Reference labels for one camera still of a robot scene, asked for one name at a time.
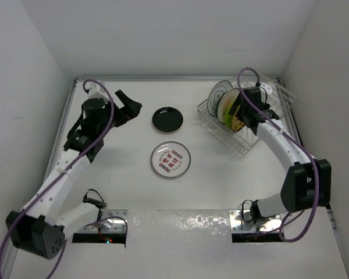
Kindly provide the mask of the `dark brown patterned plate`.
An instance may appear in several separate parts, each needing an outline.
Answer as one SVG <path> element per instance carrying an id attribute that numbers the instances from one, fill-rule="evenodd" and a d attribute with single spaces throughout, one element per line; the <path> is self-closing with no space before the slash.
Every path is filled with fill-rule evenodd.
<path id="1" fill-rule="evenodd" d="M 240 121 L 236 116 L 233 116 L 230 129 L 234 132 L 238 132 L 244 127 L 244 125 L 245 124 L 242 121 Z"/>

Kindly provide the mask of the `lime green plate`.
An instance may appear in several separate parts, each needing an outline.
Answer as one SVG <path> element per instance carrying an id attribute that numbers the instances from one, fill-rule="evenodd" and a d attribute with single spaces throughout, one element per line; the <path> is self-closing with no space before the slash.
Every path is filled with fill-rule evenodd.
<path id="1" fill-rule="evenodd" d="M 230 106 L 228 108 L 228 110 L 226 111 L 226 115 L 225 115 L 225 125 L 230 129 L 230 125 L 232 122 L 232 117 L 236 116 L 236 114 L 238 113 L 240 109 L 240 105 L 237 106 Z"/>

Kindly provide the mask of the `black glossy plate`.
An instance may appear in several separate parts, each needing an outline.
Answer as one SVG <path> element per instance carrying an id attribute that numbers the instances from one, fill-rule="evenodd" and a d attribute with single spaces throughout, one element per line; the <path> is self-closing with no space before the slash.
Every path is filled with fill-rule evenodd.
<path id="1" fill-rule="evenodd" d="M 152 115 L 152 124 L 156 130 L 164 134 L 175 133 L 184 122 L 182 113 L 173 107 L 162 107 Z"/>

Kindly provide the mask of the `white plate red characters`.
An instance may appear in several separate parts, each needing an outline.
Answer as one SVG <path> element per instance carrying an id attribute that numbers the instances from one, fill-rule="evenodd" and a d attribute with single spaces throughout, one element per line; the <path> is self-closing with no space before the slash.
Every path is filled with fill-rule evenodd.
<path id="1" fill-rule="evenodd" d="M 176 141 L 166 141 L 157 145 L 151 153 L 150 165 L 160 177 L 175 179 L 186 173 L 192 158 L 188 148 Z"/>

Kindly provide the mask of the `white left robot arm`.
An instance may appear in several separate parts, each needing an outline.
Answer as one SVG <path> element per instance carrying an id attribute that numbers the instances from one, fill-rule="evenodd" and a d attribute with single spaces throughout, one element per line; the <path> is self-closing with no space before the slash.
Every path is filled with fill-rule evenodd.
<path id="1" fill-rule="evenodd" d="M 58 162 L 41 188 L 21 211 L 8 214 L 6 225 L 14 247 L 53 259 L 70 236 L 100 220 L 106 203 L 86 196 L 76 208 L 63 215 L 59 212 L 78 176 L 103 147 L 106 133 L 140 113 L 141 103 L 121 90 L 115 94 L 122 108 L 101 93 L 83 102 L 81 114 L 67 134 Z"/>

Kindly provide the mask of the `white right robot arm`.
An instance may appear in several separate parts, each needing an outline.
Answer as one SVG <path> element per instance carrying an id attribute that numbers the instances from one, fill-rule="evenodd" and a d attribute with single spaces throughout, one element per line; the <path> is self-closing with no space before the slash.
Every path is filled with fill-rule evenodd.
<path id="1" fill-rule="evenodd" d="M 326 159 L 317 160 L 284 129 L 279 116 L 265 102 L 261 87 L 244 88 L 237 118 L 263 141 L 286 172 L 281 190 L 252 202 L 253 223 L 283 213 L 326 207 L 330 202 L 332 167 Z"/>

